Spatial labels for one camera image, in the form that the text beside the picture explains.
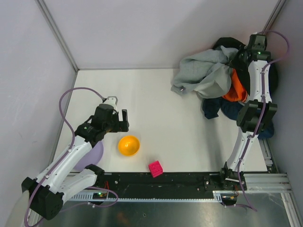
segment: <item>white wall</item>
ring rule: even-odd
[[[46,0],[80,69],[172,68],[222,36],[248,42],[277,0]]]
[[[272,138],[274,157],[281,172],[287,172],[297,203],[303,213],[303,1],[290,0],[273,30],[286,35],[290,56],[278,63],[279,87],[273,101],[278,104],[274,117],[276,133]],[[268,39],[269,50],[279,57],[285,53],[283,39],[275,34]]]
[[[60,94],[72,86],[67,62],[34,0],[0,2],[0,226],[21,183],[48,164],[61,118]]]

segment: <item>dark blue cloth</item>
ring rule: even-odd
[[[202,103],[202,110],[204,112],[204,116],[207,119],[213,119],[215,117],[218,117],[218,111],[221,108],[221,111],[225,116],[235,121],[237,120],[238,113],[242,109],[242,107],[243,106],[240,103],[230,102],[222,97],[204,99]],[[275,129],[271,121],[269,126],[259,134],[258,138],[271,138],[274,133]]]

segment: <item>gray floor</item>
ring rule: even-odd
[[[219,203],[119,202],[110,208],[78,206],[43,227],[290,227],[280,194],[251,194],[258,212]],[[238,203],[243,202],[240,195]],[[65,208],[77,202],[67,202]]]

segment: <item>orange cloth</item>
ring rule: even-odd
[[[224,99],[231,101],[231,102],[237,102],[242,101],[244,102],[247,98],[247,91],[239,81],[237,72],[235,69],[232,70],[232,86],[231,89],[229,89],[229,92],[222,96]]]

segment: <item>gray cloth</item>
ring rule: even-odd
[[[225,64],[238,52],[221,46],[186,57],[180,62],[180,72],[174,77],[171,90],[179,95],[199,92],[202,98],[217,98],[231,88],[232,69]]]

